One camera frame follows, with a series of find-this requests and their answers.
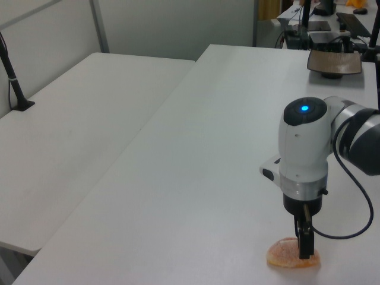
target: white panel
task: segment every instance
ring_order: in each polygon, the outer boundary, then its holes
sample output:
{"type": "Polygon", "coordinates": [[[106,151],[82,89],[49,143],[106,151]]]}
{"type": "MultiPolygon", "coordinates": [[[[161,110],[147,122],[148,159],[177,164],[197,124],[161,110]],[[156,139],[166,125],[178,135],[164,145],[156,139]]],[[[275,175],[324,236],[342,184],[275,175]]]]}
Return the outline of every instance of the white panel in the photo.
{"type": "MultiPolygon", "coordinates": [[[[26,98],[100,51],[90,3],[85,0],[61,0],[1,33],[26,98]]],[[[0,64],[0,117],[9,112],[7,92],[8,78],[0,64]]]]}
{"type": "Polygon", "coordinates": [[[0,28],[59,0],[0,0],[0,28]]]}
{"type": "Polygon", "coordinates": [[[252,46],[254,0],[98,0],[110,52],[197,60],[252,46]]]}

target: gray floor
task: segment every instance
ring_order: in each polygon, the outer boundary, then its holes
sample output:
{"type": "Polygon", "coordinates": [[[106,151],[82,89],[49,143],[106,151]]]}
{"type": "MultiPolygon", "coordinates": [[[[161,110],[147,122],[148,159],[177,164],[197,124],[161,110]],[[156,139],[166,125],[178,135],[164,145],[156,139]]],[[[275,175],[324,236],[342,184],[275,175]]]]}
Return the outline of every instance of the gray floor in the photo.
{"type": "Polygon", "coordinates": [[[23,254],[0,248],[0,285],[12,284],[27,265],[23,254]]]}

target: keyboard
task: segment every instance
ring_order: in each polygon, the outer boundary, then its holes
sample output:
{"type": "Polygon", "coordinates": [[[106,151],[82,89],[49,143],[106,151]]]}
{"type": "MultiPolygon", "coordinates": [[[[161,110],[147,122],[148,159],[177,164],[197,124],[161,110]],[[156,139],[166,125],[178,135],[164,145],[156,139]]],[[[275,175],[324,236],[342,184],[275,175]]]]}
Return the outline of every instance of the keyboard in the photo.
{"type": "Polygon", "coordinates": [[[353,39],[357,36],[361,37],[371,37],[365,26],[356,18],[354,14],[346,14],[337,12],[339,22],[346,24],[347,31],[351,32],[351,37],[353,39]]]}

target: orange object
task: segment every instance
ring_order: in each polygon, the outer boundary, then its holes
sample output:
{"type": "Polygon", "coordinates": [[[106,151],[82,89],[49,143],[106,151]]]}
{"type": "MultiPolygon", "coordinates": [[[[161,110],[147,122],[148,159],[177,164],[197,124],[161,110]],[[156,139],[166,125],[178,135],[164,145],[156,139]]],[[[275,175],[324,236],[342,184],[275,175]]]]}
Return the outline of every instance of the orange object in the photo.
{"type": "Polygon", "coordinates": [[[287,268],[302,268],[318,265],[321,261],[318,251],[309,259],[298,258],[298,240],[286,237],[279,240],[267,252],[267,261],[271,265],[287,268]]]}
{"type": "Polygon", "coordinates": [[[346,6],[354,6],[355,8],[363,8],[367,0],[347,0],[346,6]]]}

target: white desk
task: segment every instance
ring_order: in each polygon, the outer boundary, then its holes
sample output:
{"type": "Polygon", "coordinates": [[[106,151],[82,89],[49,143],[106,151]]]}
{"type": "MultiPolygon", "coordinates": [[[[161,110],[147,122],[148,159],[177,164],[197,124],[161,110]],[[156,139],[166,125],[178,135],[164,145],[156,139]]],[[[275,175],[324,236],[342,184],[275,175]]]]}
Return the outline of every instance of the white desk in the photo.
{"type": "MultiPolygon", "coordinates": [[[[378,284],[377,218],[357,239],[316,236],[321,268],[265,260],[294,235],[281,191],[259,174],[285,106],[306,95],[377,106],[373,64],[330,81],[306,69],[308,54],[210,46],[14,284],[378,284]]],[[[330,168],[315,226],[350,233],[367,205],[330,168]]],[[[354,173],[379,209],[379,178],[354,173]]]]}
{"type": "Polygon", "coordinates": [[[0,120],[0,246],[35,255],[194,62],[95,53],[0,120]]]}

